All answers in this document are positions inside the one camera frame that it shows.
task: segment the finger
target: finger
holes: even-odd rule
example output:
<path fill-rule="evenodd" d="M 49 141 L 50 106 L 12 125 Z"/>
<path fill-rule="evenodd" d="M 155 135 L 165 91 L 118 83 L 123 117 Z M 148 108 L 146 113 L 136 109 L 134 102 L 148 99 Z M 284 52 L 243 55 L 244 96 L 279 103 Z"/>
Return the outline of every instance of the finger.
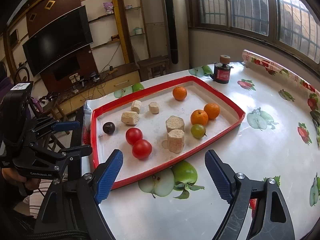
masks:
<path fill-rule="evenodd" d="M 3 172 L 3 174 L 5 174 L 5 176 L 9 177 L 12 180 L 20 181 L 20 182 L 26 182 L 27 181 L 27 178 L 21 176 L 18 173 L 18 171 L 16 169 L 14 169 L 14 168 L 5 168 L 5 169 L 2 169 L 2 172 Z"/>
<path fill-rule="evenodd" d="M 40 182 L 41 182 L 41 179 L 29 179 L 24 185 L 28 190 L 35 190 L 39 188 Z"/>

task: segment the brown wall panel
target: brown wall panel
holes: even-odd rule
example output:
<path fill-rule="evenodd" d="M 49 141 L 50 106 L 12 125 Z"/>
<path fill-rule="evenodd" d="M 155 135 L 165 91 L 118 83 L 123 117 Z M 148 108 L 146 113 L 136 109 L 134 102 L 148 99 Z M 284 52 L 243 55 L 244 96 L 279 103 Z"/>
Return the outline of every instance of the brown wall panel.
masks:
<path fill-rule="evenodd" d="M 80 69 L 73 71 L 72 73 L 68 74 L 64 78 L 56 81 L 55 76 L 52 72 L 52 69 L 55 67 L 55 64 L 52 64 L 49 68 L 41 72 L 42 80 L 47 87 L 49 92 L 57 92 L 60 93 L 72 86 L 71 80 L 69 76 L 78 73 L 80 76 L 84 76 L 85 78 L 89 78 L 90 73 L 92 71 L 98 72 L 96 64 L 94 62 L 94 58 L 90 49 L 90 45 L 71 53 L 70 55 L 66 56 L 62 60 L 67 60 L 70 57 L 76 55 Z"/>
<path fill-rule="evenodd" d="M 61 15 L 81 6 L 80 0 L 52 0 L 55 1 L 55 3 L 51 9 L 48 10 L 44 8 L 48 1 L 49 0 L 41 1 L 33 9 L 28 11 L 27 27 L 29 37 Z M 32 13 L 36 13 L 37 15 L 33 21 L 30 21 L 29 19 Z"/>

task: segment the orange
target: orange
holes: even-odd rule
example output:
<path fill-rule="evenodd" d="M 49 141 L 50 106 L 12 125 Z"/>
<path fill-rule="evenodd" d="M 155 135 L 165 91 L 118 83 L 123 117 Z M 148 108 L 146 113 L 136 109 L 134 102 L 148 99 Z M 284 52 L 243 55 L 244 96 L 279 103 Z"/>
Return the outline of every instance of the orange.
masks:
<path fill-rule="evenodd" d="M 186 98 L 187 90 L 184 87 L 175 87 L 172 91 L 172 95 L 175 99 L 181 101 Z"/>
<path fill-rule="evenodd" d="M 191 114 L 190 119 L 192 124 L 206 125 L 209 117 L 205 111 L 198 109 Z"/>
<path fill-rule="evenodd" d="M 215 119 L 220 114 L 220 107 L 217 104 L 207 104 L 203 110 L 208 114 L 209 119 Z"/>

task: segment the blue gripper pad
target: blue gripper pad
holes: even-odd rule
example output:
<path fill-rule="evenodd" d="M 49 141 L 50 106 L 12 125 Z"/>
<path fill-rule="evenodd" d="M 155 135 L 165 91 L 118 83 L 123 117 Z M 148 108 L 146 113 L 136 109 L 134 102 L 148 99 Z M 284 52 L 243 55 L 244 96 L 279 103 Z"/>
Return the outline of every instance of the blue gripper pad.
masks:
<path fill-rule="evenodd" d="M 224 173 L 222 167 L 220 166 L 214 155 L 211 153 L 211 150 L 205 153 L 204 163 L 220 194 L 220 197 L 226 200 L 228 204 L 232 203 L 234 197 L 231 193 L 231 182 Z"/>
<path fill-rule="evenodd" d="M 118 176 L 118 173 L 123 164 L 123 154 L 120 150 L 114 150 L 108 160 L 105 162 L 107 163 L 109 159 L 112 158 L 100 176 L 100 179 L 97 183 L 97 192 L 94 196 L 96 203 L 100 204 L 102 200 L 106 199 L 109 195 L 111 187 Z"/>
<path fill-rule="evenodd" d="M 54 131 L 62 132 L 62 131 L 70 131 L 75 130 L 80 127 L 79 121 L 70 121 L 70 122 L 57 122 L 52 126 Z"/>

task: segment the window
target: window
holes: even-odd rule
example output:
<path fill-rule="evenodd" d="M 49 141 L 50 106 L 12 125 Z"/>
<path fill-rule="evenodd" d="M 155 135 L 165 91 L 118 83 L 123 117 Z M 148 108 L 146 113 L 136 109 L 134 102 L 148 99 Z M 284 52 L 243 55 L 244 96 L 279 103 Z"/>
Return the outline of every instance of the window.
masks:
<path fill-rule="evenodd" d="M 190 15 L 193 27 L 261 40 L 320 75 L 320 25 L 308 8 L 300 0 L 191 0 Z"/>
<path fill-rule="evenodd" d="M 279 3 L 280 41 L 319 63 L 320 26 L 301 1 L 279 0 Z"/>
<path fill-rule="evenodd" d="M 225 0 L 201 0 L 201 23 L 226 25 Z"/>
<path fill-rule="evenodd" d="M 268 36 L 268 0 L 231 0 L 231 25 Z"/>

